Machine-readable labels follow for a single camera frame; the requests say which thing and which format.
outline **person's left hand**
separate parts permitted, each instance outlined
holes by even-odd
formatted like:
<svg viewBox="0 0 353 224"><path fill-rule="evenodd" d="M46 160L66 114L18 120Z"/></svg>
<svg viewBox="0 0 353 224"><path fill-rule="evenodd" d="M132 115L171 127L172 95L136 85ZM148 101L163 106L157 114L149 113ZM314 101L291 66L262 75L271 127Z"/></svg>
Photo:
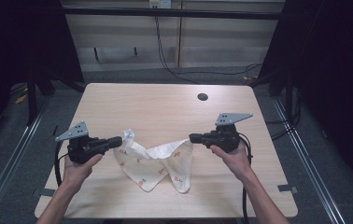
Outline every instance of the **person's left hand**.
<svg viewBox="0 0 353 224"><path fill-rule="evenodd" d="M80 191L84 180L92 173L92 167L103 158L102 154L97 154L84 164L77 164L65 156L64 180L62 185L66 186L73 194Z"/></svg>

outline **hand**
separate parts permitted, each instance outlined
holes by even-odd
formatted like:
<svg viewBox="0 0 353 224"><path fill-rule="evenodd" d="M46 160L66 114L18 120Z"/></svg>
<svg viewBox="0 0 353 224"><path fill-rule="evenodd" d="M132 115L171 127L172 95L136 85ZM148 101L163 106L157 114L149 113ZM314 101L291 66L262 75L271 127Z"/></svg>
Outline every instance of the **hand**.
<svg viewBox="0 0 353 224"><path fill-rule="evenodd" d="M73 194L80 191L84 180L92 173L92 167L103 158L102 154L97 154L84 164L77 164L65 156L64 180L62 185L66 186Z"/></svg>
<svg viewBox="0 0 353 224"><path fill-rule="evenodd" d="M211 146L210 149L223 159L223 162L238 179L241 180L247 171L251 170L247 157L247 146L243 141L240 141L238 148L230 153L226 153L223 149L215 145Z"/></svg>

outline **crumpled fabric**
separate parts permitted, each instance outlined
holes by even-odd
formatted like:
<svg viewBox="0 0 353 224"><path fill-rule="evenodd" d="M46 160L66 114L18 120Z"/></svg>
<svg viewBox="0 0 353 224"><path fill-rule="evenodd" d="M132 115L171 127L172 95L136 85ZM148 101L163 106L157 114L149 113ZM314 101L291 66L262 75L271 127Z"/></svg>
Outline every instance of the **crumpled fabric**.
<svg viewBox="0 0 353 224"><path fill-rule="evenodd" d="M189 139L145 149L134 141L133 131L127 130L122 145L114 150L120 168L146 192L168 175L178 192L186 193L191 187L193 146Z"/></svg>

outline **horizontal black bar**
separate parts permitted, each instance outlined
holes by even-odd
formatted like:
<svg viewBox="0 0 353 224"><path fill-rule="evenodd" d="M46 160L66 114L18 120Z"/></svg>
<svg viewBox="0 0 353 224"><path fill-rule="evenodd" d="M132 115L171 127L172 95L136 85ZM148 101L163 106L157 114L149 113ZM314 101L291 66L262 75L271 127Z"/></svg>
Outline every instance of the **horizontal black bar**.
<svg viewBox="0 0 353 224"><path fill-rule="evenodd" d="M15 7L23 13L58 13L69 15L112 15L112 16L155 16L155 17L191 17L277 21L286 17L302 17L283 15L277 12L245 12L245 11L209 11L166 8L117 8L117 7Z"/></svg>

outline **human arm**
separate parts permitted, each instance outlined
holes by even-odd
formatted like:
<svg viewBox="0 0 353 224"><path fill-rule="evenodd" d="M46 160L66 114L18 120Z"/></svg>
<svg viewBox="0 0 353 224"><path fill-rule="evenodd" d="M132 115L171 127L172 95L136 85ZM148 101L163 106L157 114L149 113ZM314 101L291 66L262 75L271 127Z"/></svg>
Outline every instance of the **human arm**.
<svg viewBox="0 0 353 224"><path fill-rule="evenodd" d="M48 206L37 220L37 224L61 223L69 203L76 193L80 191L84 180L92 173L92 167L102 159L98 154L84 164L72 162L65 156L64 180L52 196Z"/></svg>
<svg viewBox="0 0 353 224"><path fill-rule="evenodd" d="M235 177L243 183L260 223L289 223L250 167L246 147L241 141L238 148L230 153L226 153L217 146L211 146L210 149L223 159Z"/></svg>

